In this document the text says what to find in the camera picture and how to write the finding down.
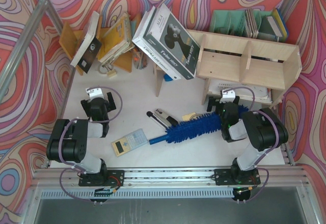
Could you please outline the blue microfiber duster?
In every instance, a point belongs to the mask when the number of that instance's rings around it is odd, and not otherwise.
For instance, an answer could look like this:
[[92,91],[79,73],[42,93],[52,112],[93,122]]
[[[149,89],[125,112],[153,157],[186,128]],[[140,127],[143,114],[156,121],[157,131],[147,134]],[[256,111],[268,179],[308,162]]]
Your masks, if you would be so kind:
[[218,114],[206,113],[201,117],[179,123],[166,129],[165,135],[149,140],[149,144],[157,144],[160,142],[180,143],[188,139],[193,139],[203,134],[221,131],[224,140],[230,139],[229,129],[221,130],[221,122]]

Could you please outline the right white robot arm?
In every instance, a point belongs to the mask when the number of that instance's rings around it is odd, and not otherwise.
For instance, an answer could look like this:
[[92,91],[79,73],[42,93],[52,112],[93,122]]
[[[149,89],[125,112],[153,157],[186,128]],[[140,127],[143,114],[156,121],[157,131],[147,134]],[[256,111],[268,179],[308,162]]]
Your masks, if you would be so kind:
[[271,109],[249,110],[239,105],[239,97],[230,101],[209,97],[207,111],[215,108],[220,118],[219,130],[231,143],[248,138],[244,152],[233,160],[231,173],[235,176],[253,171],[272,150],[288,141],[288,131]]

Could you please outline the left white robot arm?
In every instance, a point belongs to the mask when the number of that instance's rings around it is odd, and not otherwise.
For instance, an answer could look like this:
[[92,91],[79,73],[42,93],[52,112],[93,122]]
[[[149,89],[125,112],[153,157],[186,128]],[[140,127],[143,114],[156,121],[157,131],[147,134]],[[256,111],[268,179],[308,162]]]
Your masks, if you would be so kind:
[[104,96],[102,90],[88,92],[90,99],[80,103],[87,119],[58,119],[46,148],[46,157],[51,161],[67,164],[84,174],[98,174],[102,159],[87,150],[89,138],[105,138],[109,126],[108,113],[116,109],[111,92]]

